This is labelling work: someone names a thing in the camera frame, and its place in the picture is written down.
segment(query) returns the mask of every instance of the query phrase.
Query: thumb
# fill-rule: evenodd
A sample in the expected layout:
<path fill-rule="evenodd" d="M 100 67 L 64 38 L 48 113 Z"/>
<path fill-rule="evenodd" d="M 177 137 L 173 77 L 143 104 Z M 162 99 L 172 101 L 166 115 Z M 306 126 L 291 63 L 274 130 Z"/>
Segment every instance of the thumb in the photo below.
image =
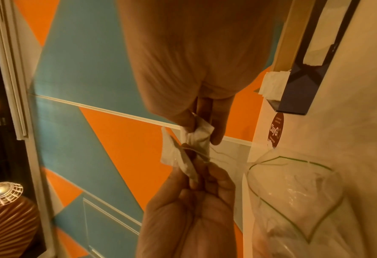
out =
<path fill-rule="evenodd" d="M 189 187 L 189 178 L 179 167 L 174 167 L 169 177 L 146 206 L 146 211 L 157 210 L 179 198 L 181 190 Z"/>

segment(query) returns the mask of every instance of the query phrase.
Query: red circular label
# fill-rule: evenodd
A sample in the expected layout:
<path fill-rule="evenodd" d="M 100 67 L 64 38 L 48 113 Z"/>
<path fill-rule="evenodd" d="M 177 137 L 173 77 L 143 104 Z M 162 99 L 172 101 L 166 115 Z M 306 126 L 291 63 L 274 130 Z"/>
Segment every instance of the red circular label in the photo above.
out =
<path fill-rule="evenodd" d="M 279 140 L 281 139 L 283 121 L 283 113 L 277 113 L 273 118 L 272 124 L 269 127 L 268 141 L 272 143 L 272 146 L 274 148 L 278 146 Z"/>

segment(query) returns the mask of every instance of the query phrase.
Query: plastic bag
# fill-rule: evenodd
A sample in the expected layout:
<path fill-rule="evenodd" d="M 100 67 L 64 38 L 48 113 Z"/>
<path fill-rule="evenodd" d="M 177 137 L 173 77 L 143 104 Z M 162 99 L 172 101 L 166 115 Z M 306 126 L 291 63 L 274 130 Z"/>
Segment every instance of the plastic bag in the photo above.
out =
<path fill-rule="evenodd" d="M 340 175 L 315 158 L 274 149 L 247 172 L 254 258 L 363 258 Z"/>

